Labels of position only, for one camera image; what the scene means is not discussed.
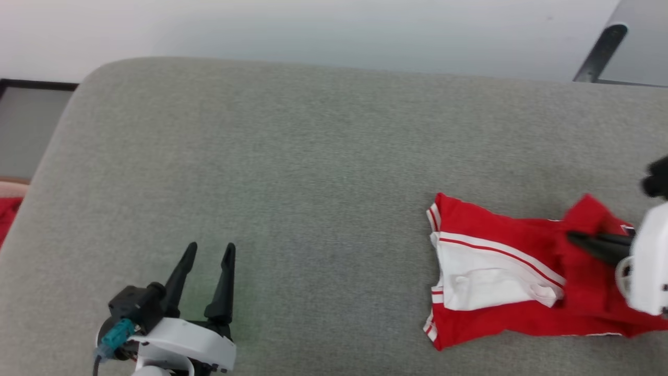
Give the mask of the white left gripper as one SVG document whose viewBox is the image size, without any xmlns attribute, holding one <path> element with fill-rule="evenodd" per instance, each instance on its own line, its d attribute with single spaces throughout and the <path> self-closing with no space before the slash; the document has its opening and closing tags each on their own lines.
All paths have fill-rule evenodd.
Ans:
<svg viewBox="0 0 668 376">
<path fill-rule="evenodd" d="M 184 371 L 196 374 L 196 364 L 211 371 L 231 372 L 236 362 L 236 345 L 226 336 L 210 329 L 175 319 L 181 316 L 179 304 L 186 278 L 193 268 L 198 250 L 196 242 L 189 243 L 181 259 L 165 283 L 161 300 L 164 316 L 148 335 L 134 335 L 138 354 L 134 375 L 174 375 Z M 220 277 L 214 297 L 205 308 L 210 323 L 231 324 L 234 304 L 236 247 L 228 243 L 220 264 Z"/>
</svg>

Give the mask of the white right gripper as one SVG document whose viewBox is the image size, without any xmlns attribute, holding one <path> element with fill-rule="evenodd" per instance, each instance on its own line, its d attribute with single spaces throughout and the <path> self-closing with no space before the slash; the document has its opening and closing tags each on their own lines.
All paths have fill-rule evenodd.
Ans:
<svg viewBox="0 0 668 376">
<path fill-rule="evenodd" d="M 667 203 L 651 208 L 636 235 L 568 232 L 566 238 L 597 260 L 616 266 L 616 285 L 627 305 L 666 317 Z"/>
</svg>

